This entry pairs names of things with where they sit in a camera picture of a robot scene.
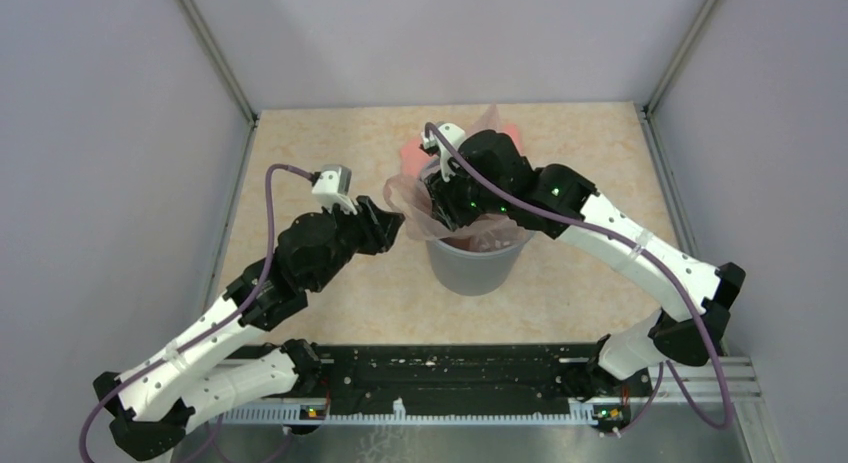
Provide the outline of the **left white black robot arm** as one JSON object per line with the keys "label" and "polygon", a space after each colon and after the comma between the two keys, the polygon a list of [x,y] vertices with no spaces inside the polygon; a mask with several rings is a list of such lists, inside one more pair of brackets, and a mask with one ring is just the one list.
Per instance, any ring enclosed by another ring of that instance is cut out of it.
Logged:
{"label": "left white black robot arm", "polygon": [[340,206],[295,218],[272,254],[246,267],[209,309],[150,361],[94,382],[113,419],[116,445],[137,461],[156,458],[201,424],[254,400],[319,387],[320,359],[312,345],[291,339],[259,359],[226,371],[217,365],[308,305],[355,255],[393,246],[400,213],[359,196]]}

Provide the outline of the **pink cloth towel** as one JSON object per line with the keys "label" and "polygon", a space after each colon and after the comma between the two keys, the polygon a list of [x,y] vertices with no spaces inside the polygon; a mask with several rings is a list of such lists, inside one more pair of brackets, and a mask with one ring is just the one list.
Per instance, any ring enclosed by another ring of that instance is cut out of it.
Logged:
{"label": "pink cloth towel", "polygon": [[[500,129],[510,136],[518,152],[525,153],[520,129],[513,123],[502,123]],[[399,150],[400,173],[416,177],[420,171],[431,161],[432,157],[423,152],[419,145],[419,136],[408,140]]]}

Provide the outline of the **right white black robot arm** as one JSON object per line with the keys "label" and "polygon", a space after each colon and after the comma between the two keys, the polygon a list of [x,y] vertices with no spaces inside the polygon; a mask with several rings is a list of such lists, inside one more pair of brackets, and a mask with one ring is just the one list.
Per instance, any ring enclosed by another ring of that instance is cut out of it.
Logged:
{"label": "right white black robot arm", "polygon": [[444,124],[421,137],[421,149],[439,159],[425,186],[443,226],[456,231],[484,215],[506,217],[594,256],[659,303],[656,314],[600,340],[586,368],[594,392],[612,395],[628,377],[660,362],[704,366],[717,352],[746,278],[740,266],[715,266],[678,250],[626,217],[573,169],[532,167],[505,133],[468,136]]}

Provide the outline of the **translucent pink trash bag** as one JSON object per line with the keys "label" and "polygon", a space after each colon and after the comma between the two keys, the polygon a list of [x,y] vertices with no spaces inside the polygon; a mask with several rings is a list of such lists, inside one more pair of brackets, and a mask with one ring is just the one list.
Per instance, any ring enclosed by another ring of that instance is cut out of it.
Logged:
{"label": "translucent pink trash bag", "polygon": [[[496,105],[470,127],[437,125],[476,171],[501,190],[522,197],[537,171],[523,154],[515,126],[502,121]],[[401,169],[383,186],[391,210],[406,218],[407,235],[418,241],[456,242],[472,251],[511,246],[529,234],[513,217],[520,213],[468,173],[436,139],[425,133],[400,150]]]}

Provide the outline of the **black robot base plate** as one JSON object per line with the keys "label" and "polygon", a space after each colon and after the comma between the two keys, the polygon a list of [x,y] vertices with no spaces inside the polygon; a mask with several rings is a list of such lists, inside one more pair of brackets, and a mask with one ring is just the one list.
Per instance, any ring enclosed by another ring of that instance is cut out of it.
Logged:
{"label": "black robot base plate", "polygon": [[319,345],[322,368],[308,393],[276,400],[329,402],[333,416],[565,415],[582,402],[577,377],[588,343],[495,345]]}

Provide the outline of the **grey plastic trash bin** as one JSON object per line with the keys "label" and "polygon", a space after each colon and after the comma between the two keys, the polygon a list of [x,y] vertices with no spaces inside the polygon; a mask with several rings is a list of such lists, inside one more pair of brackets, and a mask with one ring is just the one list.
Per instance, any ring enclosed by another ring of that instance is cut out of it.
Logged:
{"label": "grey plastic trash bin", "polygon": [[443,287],[461,296],[482,296],[501,287],[522,250],[535,236],[529,232],[510,245],[473,252],[433,240],[425,243],[431,270]]}

